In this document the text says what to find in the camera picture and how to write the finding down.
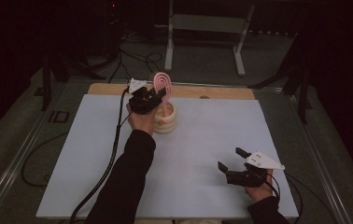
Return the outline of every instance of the human arm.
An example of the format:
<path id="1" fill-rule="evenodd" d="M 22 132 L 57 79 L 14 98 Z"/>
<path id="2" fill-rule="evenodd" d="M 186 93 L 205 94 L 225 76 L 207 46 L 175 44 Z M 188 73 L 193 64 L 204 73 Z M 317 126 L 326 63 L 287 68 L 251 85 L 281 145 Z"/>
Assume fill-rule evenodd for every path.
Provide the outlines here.
<path id="1" fill-rule="evenodd" d="M 273 170 L 267 170 L 266 181 L 272 185 Z M 265 183 L 258 188 L 245 188 L 246 194 L 254 204 L 247 209 L 255 224 L 288 224 L 288 221 L 278 212 L 278 199 L 273 196 L 273 190 Z"/>
<path id="2" fill-rule="evenodd" d="M 132 113 L 129 117 L 133 131 L 98 194 L 86 223 L 134 223 L 156 147 L 151 137 L 154 112 L 146 115 Z"/>

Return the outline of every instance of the gray carpet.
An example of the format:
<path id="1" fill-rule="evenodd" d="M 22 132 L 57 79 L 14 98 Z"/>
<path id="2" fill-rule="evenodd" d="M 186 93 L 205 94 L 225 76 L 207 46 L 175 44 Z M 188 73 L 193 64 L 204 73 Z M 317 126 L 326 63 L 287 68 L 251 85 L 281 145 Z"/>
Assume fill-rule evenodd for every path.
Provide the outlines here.
<path id="1" fill-rule="evenodd" d="M 242 53 L 247 76 L 238 77 L 231 49 L 232 42 L 207 41 L 193 45 L 191 41 L 180 39 L 176 41 L 173 71 L 169 74 L 175 82 L 244 87 L 274 75 L 290 42 L 290 38 L 283 36 L 249 35 Z M 163 38 L 149 42 L 127 41 L 121 48 L 145 56 L 153 52 L 165 54 Z M 122 55 L 122 62 L 125 69 L 121 67 L 118 70 L 114 82 L 122 82 L 126 77 L 126 72 L 136 79 L 149 79 L 151 71 L 145 63 L 125 54 Z M 164 59 L 158 63 L 161 69 L 163 63 Z M 116 66 L 116 63 L 111 64 L 98 74 L 110 77 Z M 152 70 L 156 70 L 153 64 L 149 66 Z M 40 75 L 39 71 L 33 77 L 31 88 L 0 121 L 0 177 L 20 149 L 26 136 L 29 135 L 36 119 L 44 113 L 40 112 L 41 98 L 33 96 L 36 87 L 40 86 Z M 26 163 L 24 170 L 30 182 L 39 185 L 46 184 L 46 179 L 49 178 L 48 175 L 51 174 L 64 144 L 65 135 L 60 134 L 69 130 L 82 95 L 94 82 L 98 80 L 75 75 L 66 85 L 53 85 L 53 88 L 62 89 L 63 92 L 60 97 L 55 95 L 51 110 L 69 112 L 70 117 L 66 123 L 47 122 L 41 128 L 32 147 L 35 153 Z M 304 184 L 303 186 L 291 180 L 303 196 L 304 213 L 299 223 L 334 223 L 327 210 L 333 211 L 332 203 L 328 200 L 330 193 L 327 188 L 323 187 L 318 175 L 321 170 L 318 170 L 314 162 L 311 152 L 313 143 L 307 141 L 307 134 L 309 134 L 309 140 L 312 138 L 318 155 L 324 160 L 325 168 L 331 175 L 343 206 L 353 223 L 353 163 L 347 155 L 343 142 L 324 112 L 314 89 L 310 89 L 309 92 L 312 109 L 307 110 L 308 124 L 302 125 L 296 119 L 296 104 L 289 96 L 280 94 L 275 88 L 281 87 L 283 83 L 284 80 L 281 80 L 272 84 L 272 89 L 255 91 L 255 96 L 260 101 L 279 158 L 287 167 L 286 172 Z M 41 145 L 54 137 L 57 138 Z M 41 187 L 28 186 L 18 174 L 11 188 L 7 190 L 5 199 L 1 200 L 0 223 L 60 223 L 61 220 L 35 217 L 44 190 Z M 292 193 L 296 205 L 300 208 L 298 194 L 294 190 Z M 250 220 L 228 221 L 241 224 L 251 223 Z"/>

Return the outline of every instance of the white board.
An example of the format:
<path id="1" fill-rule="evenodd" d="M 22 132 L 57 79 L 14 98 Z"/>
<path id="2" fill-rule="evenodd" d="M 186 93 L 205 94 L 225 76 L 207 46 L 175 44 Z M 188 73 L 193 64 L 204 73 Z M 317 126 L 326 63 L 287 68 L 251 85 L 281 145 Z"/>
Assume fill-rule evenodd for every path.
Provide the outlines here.
<path id="1" fill-rule="evenodd" d="M 247 152 L 258 150 L 279 161 L 259 102 L 189 98 L 170 101 L 177 107 L 177 127 L 166 135 L 153 134 L 157 147 L 136 217 L 249 217 L 247 206 L 251 200 L 242 187 L 226 183 L 218 161 L 230 170 L 243 171 L 245 160 L 235 154 L 236 147 Z M 96 185 L 111 155 L 119 106 L 119 96 L 84 96 L 37 217 L 70 217 Z M 126 121 L 117 157 L 130 132 Z M 283 171 L 275 170 L 274 177 L 281 189 L 280 213 L 297 217 Z M 78 217 L 89 214 L 96 197 L 80 209 Z"/>

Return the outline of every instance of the dark background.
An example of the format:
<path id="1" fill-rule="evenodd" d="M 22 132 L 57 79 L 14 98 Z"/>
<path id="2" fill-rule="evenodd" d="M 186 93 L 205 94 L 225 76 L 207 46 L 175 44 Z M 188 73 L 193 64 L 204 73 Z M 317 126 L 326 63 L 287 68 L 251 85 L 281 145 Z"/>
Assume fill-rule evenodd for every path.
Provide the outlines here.
<path id="1" fill-rule="evenodd" d="M 128 0 L 117 6 L 114 9 L 129 27 L 146 35 L 152 34 L 153 23 L 167 23 L 167 1 Z M 293 44 L 299 46 L 307 60 L 310 83 L 317 88 L 321 103 L 353 159 L 353 1 L 337 1 L 314 9 Z M 200 1 L 181 1 L 176 10 L 231 16 L 236 13 L 219 10 L 217 3 L 211 2 L 203 8 Z M 253 18 L 251 26 L 261 26 L 259 20 Z M 104 27 L 104 1 L 0 2 L 0 118 L 41 67 L 43 41 L 73 60 L 84 62 L 87 55 L 112 53 L 113 43 L 106 43 Z"/>

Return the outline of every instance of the pink brush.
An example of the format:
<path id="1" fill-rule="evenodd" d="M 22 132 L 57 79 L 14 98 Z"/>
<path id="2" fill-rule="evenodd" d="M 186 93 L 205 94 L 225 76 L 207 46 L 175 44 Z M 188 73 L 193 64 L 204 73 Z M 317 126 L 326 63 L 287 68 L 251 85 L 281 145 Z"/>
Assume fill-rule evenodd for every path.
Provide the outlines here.
<path id="1" fill-rule="evenodd" d="M 164 117 L 170 116 L 167 102 L 171 97 L 171 78 L 167 74 L 159 72 L 153 78 L 153 87 L 156 92 L 165 88 L 166 94 L 162 98 L 162 112 Z"/>

